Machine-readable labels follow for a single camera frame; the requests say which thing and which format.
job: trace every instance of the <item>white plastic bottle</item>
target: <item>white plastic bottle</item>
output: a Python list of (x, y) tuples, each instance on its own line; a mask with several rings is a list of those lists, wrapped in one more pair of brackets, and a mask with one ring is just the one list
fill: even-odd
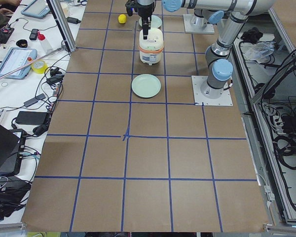
[(37, 33), (37, 38), (40, 42), (40, 45), (42, 46), (45, 53), (49, 53), (53, 51), (53, 48), (50, 46), (50, 43), (46, 39), (45, 35), (41, 34), (40, 32)]

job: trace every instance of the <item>light green plate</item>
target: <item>light green plate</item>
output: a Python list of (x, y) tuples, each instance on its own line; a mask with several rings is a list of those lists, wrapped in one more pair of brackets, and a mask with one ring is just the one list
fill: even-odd
[(150, 98), (159, 93), (161, 83), (158, 78), (150, 74), (141, 74), (133, 79), (133, 92), (143, 98)]
[[(139, 25), (142, 26), (142, 18), (139, 18), (138, 21)], [(152, 15), (151, 17), (151, 27), (152, 28), (159, 28), (162, 25), (162, 20), (160, 19), (160, 17), (156, 16), (156, 15)]]

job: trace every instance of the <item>white desk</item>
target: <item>white desk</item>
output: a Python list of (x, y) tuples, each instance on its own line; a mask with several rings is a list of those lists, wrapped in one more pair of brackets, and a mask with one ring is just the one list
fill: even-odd
[[(31, 3), (32, 0), (22, 0), (22, 4), (29, 4)], [(52, 16), (52, 14), (48, 14), (45, 18), (43, 19), (36, 19), (36, 18), (31, 18), (27, 17), (21, 14), (21, 10), (24, 8), (24, 6), (19, 6), (15, 13), (13, 14), (11, 20), (9, 23), (14, 22), (17, 18), (25, 18), (29, 22), (28, 24), (25, 25), (25, 29), (32, 30), (33, 28), (38, 28), (38, 29), (46, 29), (52, 26), (56, 25), (56, 22)], [(83, 13), (85, 10), (85, 6), (82, 7), (70, 7), (70, 16), (75, 17), (79, 20), (82, 19)], [(28, 47), (29, 48), (35, 48), (37, 50), (37, 57), (41, 57), (45, 55), (44, 51), (42, 50), (42, 47), (40, 46), (40, 43), (38, 40), (31, 41), (29, 40), (30, 36), (30, 31), (26, 31), (23, 29), (24, 24), (27, 21), (24, 19), (19, 19), (17, 22), (14, 22), (11, 26), (15, 28), (13, 34), (11, 35), (10, 39), (8, 40), (7, 44), (1, 45), (0, 46), (0, 61), (5, 57), (7, 52), (11, 47), (16, 47), (16, 42), (20, 39), (26, 39), (28, 41)], [(77, 36), (79, 26), (80, 24), (70, 24), (70, 30), (72, 32), (72, 35), (74, 39)], [(42, 34), (46, 36), (48, 41), (50, 42), (51, 46), (53, 49), (57, 49), (61, 46), (61, 41), (63, 40), (61, 37), (61, 34), (58, 30), (58, 27), (51, 28), (46, 31), (42, 31)], [(58, 53), (55, 53), (53, 55), (50, 55), (44, 59), (44, 61), (47, 63), (48, 66), (53, 65), (57, 60), (61, 59), (68, 53), (66, 51), (60, 51)], [(69, 56), (64, 57), (62, 60), (57, 62), (56, 66), (66, 69), (69, 63)], [(14, 79), (2, 79), (0, 80), (0, 108), (1, 107), (21, 107), (23, 103), (35, 96), (35, 91), (37, 89), (37, 86), (41, 80), (43, 75), (39, 75), (34, 73), (32, 70), (30, 70), (29, 74), (23, 79), (23, 80), (14, 80)], [(52, 94), (52, 89), (49, 87), (49, 85), (44, 84), (43, 85), (44, 91), (48, 94)], [(43, 93), (41, 87), (39, 87), (39, 90), (37, 94)], [(29, 108), (35, 109), (38, 108), (42, 105), (43, 102), (38, 102)], [(3, 118), (3, 121), (1, 124), (7, 128), (11, 129), (11, 121), (13, 118), (17, 116), (19, 111), (25, 111), (25, 109), (18, 109), (14, 111), (7, 112), (6, 115)], [(38, 112), (46, 112), (45, 105), (42, 105), (39, 109), (35, 110)], [(30, 125), (18, 125), (18, 128), (24, 129), (26, 132), (32, 134), (32, 129), (35, 126), (30, 126)], [(29, 147), (32, 147), (39, 152), (41, 152), (41, 149), (43, 147), (46, 134), (44, 133), (38, 138), (29, 138), (26, 141), (26, 145)], [(33, 176), (33, 172), (35, 171), (35, 165), (36, 162), (34, 158), (27, 158), (22, 161), (21, 164), (21, 170), (20, 173), (17, 175), (20, 179), (23, 180), (30, 180), (31, 177)], [(24, 213), (24, 208), (15, 211), (10, 217), (5, 218), (3, 221), (0, 222), (0, 224), (12, 224), (12, 223), (19, 223), (21, 222), (22, 215)]]

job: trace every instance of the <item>plastic container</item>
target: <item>plastic container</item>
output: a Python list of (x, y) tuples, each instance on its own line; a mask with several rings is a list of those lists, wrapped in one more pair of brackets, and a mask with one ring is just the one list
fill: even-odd
[(50, 43), (46, 39), (45, 35), (41, 34), (40, 32), (37, 33), (37, 38), (40, 42), (40, 45), (42, 46), (45, 53), (49, 53), (53, 51), (53, 48), (51, 47)]
[(140, 60), (149, 65), (156, 64), (161, 60), (164, 47), (163, 34), (158, 28), (151, 28), (147, 39), (143, 37), (143, 30), (139, 33)]

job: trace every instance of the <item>blue tape grid line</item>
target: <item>blue tape grid line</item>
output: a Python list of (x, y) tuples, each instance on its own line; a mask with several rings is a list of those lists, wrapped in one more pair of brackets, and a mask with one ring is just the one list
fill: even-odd
[[(71, 73), (71, 74), (100, 74), (100, 75), (131, 75), (131, 73), (95, 73), (95, 72), (66, 72), (66, 73)], [(163, 76), (167, 76), (167, 77), (183, 77), (183, 78), (190, 78), (190, 75), (165, 75), (165, 74), (154, 74), (156, 77), (163, 77)]]
[(220, 210), (219, 210), (217, 189), (216, 189), (216, 184), (215, 184), (215, 176), (214, 176), (213, 163), (212, 163), (212, 157), (211, 157), (211, 149), (210, 149), (210, 144), (209, 144), (209, 139), (208, 139), (208, 132), (207, 132), (207, 126), (206, 126), (206, 116), (205, 116), (204, 105), (202, 105), (202, 113), (203, 113), (204, 126), (205, 126), (205, 134), (206, 134), (206, 143), (207, 143), (208, 157), (209, 157), (209, 161), (210, 161), (211, 173), (212, 173), (212, 178), (213, 178), (213, 186), (214, 186), (214, 194), (215, 194), (215, 200), (216, 200), (216, 208), (217, 208), (219, 226), (220, 226), (221, 232), (223, 232), (222, 218), (221, 218), (221, 213), (220, 213)]
[[(106, 32), (105, 32), (104, 43), (103, 43), (103, 51), (102, 51), (102, 55), (101, 55), (100, 65), (99, 65), (99, 72), (101, 71), (101, 65), (102, 65), (102, 60), (103, 60), (103, 55), (104, 55), (105, 43), (106, 43), (106, 39), (107, 39), (107, 35), (108, 35), (108, 28), (109, 28), (109, 23), (110, 23), (110, 18), (111, 18), (111, 10), (112, 10), (112, 6), (113, 6), (113, 2), (114, 2), (114, 0), (112, 0), (112, 2), (111, 2), (109, 19), (108, 19), (108, 24), (107, 24), (107, 28), (106, 28)], [(96, 83), (95, 91), (94, 91), (94, 95), (93, 95), (93, 101), (95, 101), (95, 97), (96, 97), (96, 93), (97, 93), (97, 88), (98, 88), (98, 83), (99, 83), (99, 76), (100, 76), (100, 74), (98, 74), (97, 83)], [(78, 179), (77, 189), (76, 189), (75, 198), (74, 198), (73, 213), (72, 213), (72, 218), (71, 218), (71, 223), (70, 223), (70, 228), (69, 228), (70, 232), (73, 231), (74, 214), (75, 214), (75, 209), (76, 209), (76, 204), (77, 204), (77, 199), (78, 199), (78, 194), (79, 194), (79, 187), (80, 187), (80, 182), (81, 182), (82, 169), (83, 169), (83, 163), (84, 163), (86, 148), (87, 148), (87, 144), (88, 144), (88, 135), (89, 135), (89, 132), (90, 132), (90, 127), (91, 127), (94, 104), (95, 104), (95, 102), (92, 102), (92, 108), (91, 108), (90, 119), (89, 119), (89, 124), (88, 124), (87, 136), (86, 136), (86, 139), (85, 139), (83, 155), (82, 155), (82, 161), (81, 161), (81, 166), (80, 166), (79, 179)]]
[(256, 182), (257, 179), (198, 179), (198, 178), (142, 178), (142, 177), (96, 177), (96, 176), (45, 176), (36, 175), (38, 179), (113, 179), (113, 180), (164, 180), (164, 181), (209, 181), (209, 182)]
[[(132, 58), (132, 76), (131, 80), (134, 77), (134, 60), (135, 60), (135, 45), (136, 45), (136, 30), (134, 30), (134, 42), (133, 42), (133, 58)], [(126, 192), (126, 174), (127, 174), (127, 160), (128, 160), (128, 148), (129, 148), (129, 132), (130, 132), (130, 122), (131, 122), (131, 114), (132, 114), (132, 90), (129, 93), (129, 114), (128, 114), (128, 124), (127, 129), (124, 135), (124, 139), (127, 139), (126, 142), (126, 155), (125, 155), (125, 168), (124, 168), (124, 182), (123, 182), (123, 199), (122, 199), (122, 216), (121, 216), (121, 224), (120, 231), (124, 230), (124, 209), (125, 209), (125, 192)]]
[[(117, 48), (105, 48), (105, 49), (101, 49), (101, 48), (92, 48), (92, 47), (77, 47), (77, 48), (81, 48), (81, 49), (90, 49), (90, 50), (97, 50), (97, 51), (117, 51), (117, 52), (139, 52), (139, 50), (137, 49), (117, 49)], [(163, 51), (164, 53), (185, 53), (185, 54), (203, 54), (205, 55), (205, 52), (199, 52), (197, 53), (196, 51), (194, 52), (183, 52), (183, 51)]]
[[(205, 133), (206, 137), (170, 137), (169, 136), (169, 123), (168, 123), (168, 105), (169, 104), (177, 104), (177, 105), (194, 105), (194, 104), (186, 104), (186, 103), (169, 103), (168, 98), (167, 98), (167, 77), (190, 77), (186, 75), (167, 75), (166, 74), (166, 64), (165, 64), (165, 54), (166, 53), (189, 53), (189, 54), (194, 54), (194, 59), (195, 59), (195, 68), (196, 68), (196, 73), (198, 74), (198, 66), (197, 66), (197, 57), (196, 55), (198, 54), (205, 54), (204, 52), (198, 53), (195, 50), (195, 42), (194, 42), (194, 37), (192, 37), (192, 45), (193, 45), (193, 52), (168, 52), (168, 51), (163, 51), (163, 60), (164, 60), (164, 74), (162, 75), (156, 75), (156, 76), (164, 76), (165, 79), (165, 103), (163, 102), (133, 102), (132, 101), (132, 92), (130, 91), (130, 101), (129, 102), (118, 102), (118, 101), (96, 101), (96, 93), (97, 93), (97, 88), (98, 88), (98, 82), (99, 82), (99, 76), (101, 74), (109, 74), (109, 75), (131, 75), (132, 79), (134, 75), (139, 75), (134, 73), (134, 58), (135, 58), (135, 52), (138, 50), (135, 50), (135, 40), (136, 40), (136, 29), (137, 29), (137, 21), (135, 23), (135, 30), (134, 30), (134, 44), (133, 44), (133, 50), (119, 50), (119, 49), (105, 49), (106, 45), (106, 39), (108, 35), (108, 31), (129, 31), (132, 32), (133, 30), (119, 30), (119, 29), (109, 29), (109, 23), (111, 19), (111, 14), (116, 14), (110, 12), (102, 12), (105, 14), (109, 14), (109, 19), (108, 19), (108, 24), (106, 29), (87, 29), (87, 28), (82, 28), (80, 30), (105, 30), (105, 39), (103, 43), (103, 48), (91, 48), (91, 47), (78, 47), (81, 49), (88, 49), (88, 50), (101, 50), (102, 51), (102, 56), (101, 56), (101, 61), (99, 65), (99, 71), (97, 73), (91, 73), (91, 72), (67, 72), (67, 73), (76, 73), (76, 74), (97, 74), (98, 80), (96, 83), (96, 88), (94, 92), (94, 97), (93, 101), (76, 101), (76, 100), (60, 100), (62, 102), (89, 102), (92, 103), (92, 109), (91, 109), (91, 114), (90, 114), (90, 119), (89, 119), (89, 124), (88, 124), (88, 130), (87, 134), (48, 134), (48, 136), (83, 136), (86, 137), (85, 140), (85, 145), (84, 145), (84, 151), (83, 151), (83, 156), (82, 156), (82, 161), (81, 161), (81, 166), (80, 166), (80, 172), (79, 176), (35, 176), (36, 178), (55, 178), (55, 179), (77, 179), (77, 189), (76, 189), (76, 194), (75, 194), (75, 200), (74, 200), (74, 206), (73, 206), (73, 213), (72, 213), (72, 219), (71, 219), (71, 224), (70, 224), (70, 232), (73, 229), (73, 224), (74, 224), (74, 214), (75, 214), (75, 209), (76, 209), (76, 204), (77, 204), (77, 199), (78, 199), (78, 193), (79, 193), (79, 186), (80, 186), (80, 181), (83, 179), (99, 179), (99, 180), (123, 180), (123, 200), (122, 200), (122, 216), (121, 216), (121, 231), (123, 231), (124, 228), (124, 208), (125, 208), (125, 192), (126, 192), (126, 181), (127, 180), (163, 180), (163, 181), (168, 181), (169, 182), (169, 202), (170, 202), (170, 221), (171, 221), (171, 231), (174, 230), (174, 224), (173, 224), (173, 210), (172, 210), (172, 191), (171, 191), (171, 181), (209, 181), (213, 182), (214, 185), (214, 194), (215, 194), (215, 200), (216, 200), (216, 206), (217, 206), (217, 212), (218, 212), (218, 217), (219, 217), (219, 224), (220, 224), (220, 229), (221, 232), (223, 231), (222, 227), (222, 219), (220, 215), (220, 209), (219, 209), (219, 202), (218, 202), (218, 196), (217, 196), (217, 190), (216, 190), (216, 182), (256, 182), (256, 179), (215, 179), (214, 177), (214, 171), (213, 171), (213, 164), (212, 164), (212, 159), (211, 159), (211, 151), (210, 151), (210, 140), (246, 140), (246, 138), (210, 138), (208, 137), (208, 132), (207, 132), (207, 126), (206, 126), (206, 117), (205, 117), (205, 111), (204, 111), (204, 106), (202, 106), (202, 113), (203, 113), (203, 119), (204, 119), (204, 126), (205, 126)], [(162, 22), (164, 19), (164, 16), (176, 16), (176, 15), (165, 15), (163, 14), (163, 8), (162, 8), (162, 14), (160, 15), (162, 17)], [(185, 32), (167, 32), (163, 31), (163, 35), (165, 33), (179, 33), (179, 34), (185, 34)], [(132, 73), (101, 73), (101, 65), (102, 65), (102, 60), (104, 56), (105, 51), (132, 51), (133, 52), (133, 59), (132, 59)], [(124, 177), (88, 177), (88, 176), (82, 176), (82, 169), (83, 169), (83, 163), (84, 163), (84, 158), (86, 154), (86, 147), (87, 147), (87, 142), (88, 142), (88, 137), (122, 137), (119, 135), (91, 135), (90, 133), (90, 127), (91, 127), (91, 121), (92, 121), (92, 115), (93, 115), (93, 110), (95, 103), (129, 103), (129, 120), (128, 120), (128, 126), (127, 130), (124, 135), (124, 139), (126, 139), (126, 153), (125, 153), (125, 165), (124, 165)], [(158, 137), (158, 136), (133, 136), (130, 135), (130, 123), (131, 123), (131, 107), (132, 104), (164, 104), (165, 109), (166, 109), (166, 126), (167, 126), (167, 136), (165, 137)], [(167, 139), (167, 155), (168, 155), (168, 178), (140, 178), (140, 177), (127, 177), (127, 158), (128, 158), (128, 148), (129, 148), (129, 138), (131, 137), (138, 137), (138, 138), (164, 138)], [(212, 173), (212, 178), (209, 179), (194, 179), (194, 178), (172, 178), (171, 177), (171, 163), (170, 163), (170, 146), (169, 146), (169, 140), (170, 139), (202, 139), (207, 141), (207, 147), (208, 147), (208, 154), (209, 154), (209, 159), (210, 159), (210, 167), (211, 167), (211, 173)]]
[[(69, 136), (69, 137), (122, 137), (120, 135), (101, 135), (101, 134), (48, 134), (48, 136)], [(138, 136), (128, 134), (128, 137), (137, 137), (137, 138), (160, 138), (160, 139), (187, 139), (187, 140), (242, 140), (246, 141), (247, 138), (236, 138), (236, 137), (172, 137), (172, 136)]]
[[(161, 8), (162, 13), (162, 22), (163, 21), (163, 7)], [(168, 155), (168, 177), (169, 177), (169, 208), (170, 208), (170, 225), (171, 225), (171, 232), (174, 232), (174, 225), (173, 225), (173, 207), (172, 207), (172, 189), (171, 189), (171, 163), (170, 163), (170, 144), (169, 144), (169, 115), (168, 115), (168, 94), (167, 94), (167, 72), (166, 72), (166, 59), (165, 59), (165, 51), (163, 51), (163, 67), (164, 67), (164, 90), (165, 90), (165, 100), (166, 100), (166, 125), (167, 125), (167, 155)]]

